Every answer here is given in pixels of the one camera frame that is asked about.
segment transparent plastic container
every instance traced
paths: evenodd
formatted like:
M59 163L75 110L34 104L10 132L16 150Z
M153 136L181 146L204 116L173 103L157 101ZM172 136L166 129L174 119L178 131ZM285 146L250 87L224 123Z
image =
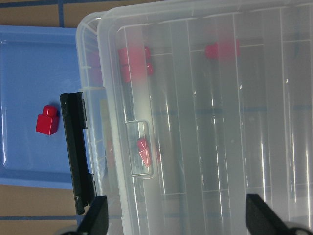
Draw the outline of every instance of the transparent plastic container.
M247 234L247 193L313 228L312 19L311 1L222 0L82 20L89 156L110 235Z

